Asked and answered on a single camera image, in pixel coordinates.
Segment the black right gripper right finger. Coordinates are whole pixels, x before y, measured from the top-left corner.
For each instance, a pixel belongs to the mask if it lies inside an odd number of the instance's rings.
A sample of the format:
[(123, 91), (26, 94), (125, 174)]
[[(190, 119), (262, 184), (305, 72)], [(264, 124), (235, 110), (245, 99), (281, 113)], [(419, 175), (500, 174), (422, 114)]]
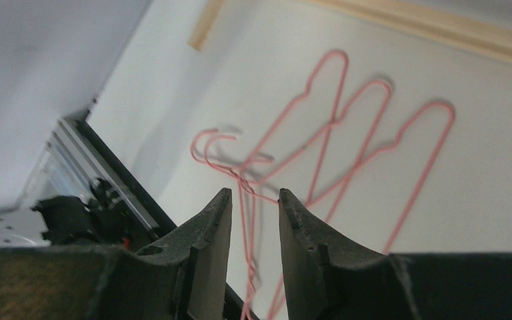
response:
[(384, 255), (278, 203), (290, 319), (512, 319), (512, 253)]

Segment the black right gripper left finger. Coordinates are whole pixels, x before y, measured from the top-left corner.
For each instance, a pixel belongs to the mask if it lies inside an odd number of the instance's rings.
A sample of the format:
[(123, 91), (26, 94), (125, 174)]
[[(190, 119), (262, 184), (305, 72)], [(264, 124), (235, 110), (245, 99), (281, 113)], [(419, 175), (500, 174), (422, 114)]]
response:
[(136, 253), (106, 245), (0, 248), (0, 319), (221, 319), (232, 192)]

